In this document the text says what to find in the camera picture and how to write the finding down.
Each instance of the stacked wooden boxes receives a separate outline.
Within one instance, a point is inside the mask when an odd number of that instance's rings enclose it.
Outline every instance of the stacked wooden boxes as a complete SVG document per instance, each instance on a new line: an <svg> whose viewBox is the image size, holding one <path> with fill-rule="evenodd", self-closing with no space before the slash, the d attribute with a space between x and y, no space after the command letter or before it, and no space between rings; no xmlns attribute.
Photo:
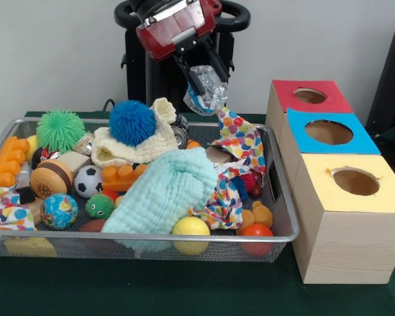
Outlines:
<svg viewBox="0 0 395 316"><path fill-rule="evenodd" d="M305 283L383 284L395 267L395 174L334 82L275 80L267 111L300 220Z"/></svg>

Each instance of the white wall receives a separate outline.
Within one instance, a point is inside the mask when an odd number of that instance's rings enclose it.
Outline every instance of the white wall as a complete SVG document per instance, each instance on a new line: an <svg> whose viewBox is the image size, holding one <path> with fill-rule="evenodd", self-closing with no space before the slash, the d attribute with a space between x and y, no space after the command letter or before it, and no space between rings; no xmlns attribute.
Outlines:
<svg viewBox="0 0 395 316"><path fill-rule="evenodd" d="M126 97L121 0L0 0L0 131L27 110L95 111ZM272 79L336 80L367 118L395 29L395 0L239 0L228 105L265 113Z"/></svg>

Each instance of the black cable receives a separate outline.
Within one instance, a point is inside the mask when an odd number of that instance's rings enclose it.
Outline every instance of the black cable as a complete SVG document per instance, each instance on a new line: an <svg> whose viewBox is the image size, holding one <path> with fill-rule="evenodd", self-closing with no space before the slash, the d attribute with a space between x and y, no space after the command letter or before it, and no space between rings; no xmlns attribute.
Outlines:
<svg viewBox="0 0 395 316"><path fill-rule="evenodd" d="M113 109L114 109L116 103L114 102L113 99L108 99L108 100L106 100L106 102L104 103L103 111L106 111L106 110L107 110L107 107L108 107L108 104L109 104L109 103L111 103L111 104L113 105Z"/></svg>

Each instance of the colorful polka dot cloth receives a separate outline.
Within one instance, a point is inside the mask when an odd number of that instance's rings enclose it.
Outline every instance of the colorful polka dot cloth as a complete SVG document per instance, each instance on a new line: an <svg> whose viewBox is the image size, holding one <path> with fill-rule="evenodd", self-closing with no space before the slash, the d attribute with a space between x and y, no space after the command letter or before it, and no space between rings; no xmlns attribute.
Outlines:
<svg viewBox="0 0 395 316"><path fill-rule="evenodd" d="M239 160L246 159L246 165L256 172L265 174L263 144L257 128L227 107L218 112L218 118L221 137L212 145L223 147Z"/></svg>
<svg viewBox="0 0 395 316"><path fill-rule="evenodd" d="M19 194L8 188L0 188L0 229L35 230L31 211L20 204Z"/></svg>
<svg viewBox="0 0 395 316"><path fill-rule="evenodd" d="M224 107L218 112L220 135L212 145L219 145L231 153L238 161L215 164L218 182L207 206L203 210L189 209L190 216L203 219L211 229L237 229L243 223L243 203L232 179L251 170L266 173L263 144L257 129Z"/></svg>

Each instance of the red square lid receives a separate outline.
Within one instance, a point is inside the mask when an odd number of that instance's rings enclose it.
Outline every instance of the red square lid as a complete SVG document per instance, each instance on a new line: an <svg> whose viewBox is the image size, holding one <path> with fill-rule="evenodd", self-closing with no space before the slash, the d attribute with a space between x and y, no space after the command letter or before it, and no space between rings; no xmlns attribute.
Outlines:
<svg viewBox="0 0 395 316"><path fill-rule="evenodd" d="M334 81L273 80L273 86L285 113L287 108L314 113L353 113Z"/></svg>

